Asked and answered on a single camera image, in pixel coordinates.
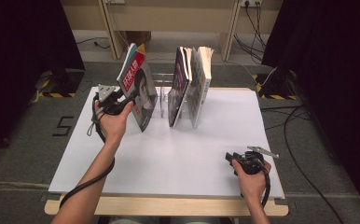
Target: printed number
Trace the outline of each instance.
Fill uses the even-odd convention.
[[[61,129],[66,129],[66,133],[54,133],[52,136],[67,136],[67,134],[69,134],[70,129],[72,128],[72,126],[68,126],[68,125],[62,125],[62,121],[64,119],[72,119],[73,117],[70,116],[62,116],[61,119],[59,120],[59,123],[57,125],[57,128],[61,128]]]

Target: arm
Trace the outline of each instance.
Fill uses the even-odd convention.
[[[133,103],[129,102],[118,116],[109,116],[103,113],[98,115],[98,119],[101,118],[100,125],[106,141],[77,185],[81,185],[100,175],[110,166],[125,133],[127,117],[132,106]],[[105,180],[104,177],[97,183],[70,197],[52,220],[52,223],[90,223],[101,197]]]
[[[265,189],[264,174],[262,173],[262,171],[260,171],[258,174],[248,175],[244,172],[243,168],[236,160],[232,161],[232,166],[238,173],[239,186],[241,188],[242,195],[246,200],[253,223],[270,223],[261,204],[262,193]],[[264,161],[264,166],[269,172],[270,164]]]

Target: black curtain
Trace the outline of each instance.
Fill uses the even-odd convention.
[[[0,1],[0,143],[42,73],[65,68],[85,69],[61,2]]]
[[[360,193],[360,2],[284,0],[262,63],[297,73],[328,148]]]

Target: gray carpet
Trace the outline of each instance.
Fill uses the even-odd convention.
[[[120,63],[85,63],[86,73],[74,98],[42,97],[31,105],[8,137],[9,146],[0,148],[0,224],[48,223],[44,213],[48,185],[55,174],[67,142],[76,125],[90,87],[114,83]],[[268,73],[270,68],[248,66],[252,74]],[[172,73],[169,63],[152,63],[153,73]],[[212,87],[256,89],[254,80],[239,65],[213,65]],[[259,99],[261,108],[301,105],[300,100]],[[285,144],[284,122],[292,109],[262,112],[270,148],[280,154],[276,166],[290,207],[286,217],[272,217],[272,223],[339,223],[327,203],[302,175],[302,172],[332,204],[345,223],[360,223],[360,197],[344,169],[326,149],[320,131],[306,108],[291,119]],[[251,223],[242,217],[241,223]]]

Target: book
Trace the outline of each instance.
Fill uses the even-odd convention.
[[[151,120],[157,103],[157,90],[145,60],[145,46],[131,43],[117,82],[124,96],[136,95],[132,113],[143,132]]]
[[[174,62],[173,83],[168,93],[169,126],[175,127],[180,118],[181,110],[187,98],[187,92],[192,82],[191,74],[192,49],[178,47]]]
[[[188,91],[187,105],[193,128],[198,127],[198,121],[212,81],[211,64],[213,52],[213,49],[207,47],[192,50],[192,83]]]

